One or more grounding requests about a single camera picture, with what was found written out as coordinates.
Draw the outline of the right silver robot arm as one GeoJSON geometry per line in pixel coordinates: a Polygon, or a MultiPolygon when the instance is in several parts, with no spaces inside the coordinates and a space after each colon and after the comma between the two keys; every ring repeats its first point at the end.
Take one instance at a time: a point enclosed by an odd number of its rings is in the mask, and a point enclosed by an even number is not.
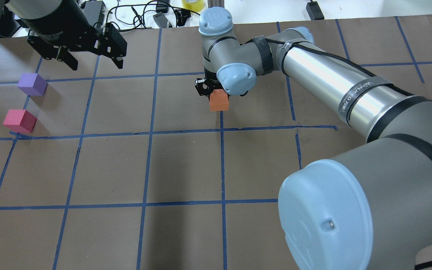
{"type": "Polygon", "coordinates": [[[231,13],[215,6],[198,29],[205,77],[195,88],[213,111],[279,70],[366,141],[283,181],[278,213],[298,268],[432,268],[432,260],[416,263],[432,245],[432,100],[323,51],[303,26],[240,44],[231,13]]]}

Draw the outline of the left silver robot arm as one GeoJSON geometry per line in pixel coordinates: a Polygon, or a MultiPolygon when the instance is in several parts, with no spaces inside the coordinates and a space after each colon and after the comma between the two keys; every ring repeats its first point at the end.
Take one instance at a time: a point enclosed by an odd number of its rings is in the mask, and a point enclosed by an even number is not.
{"type": "Polygon", "coordinates": [[[103,1],[0,0],[0,21],[5,12],[28,27],[27,42],[46,60],[58,60],[77,70],[72,52],[105,56],[123,68],[127,41],[111,22],[104,22],[103,1]]]}

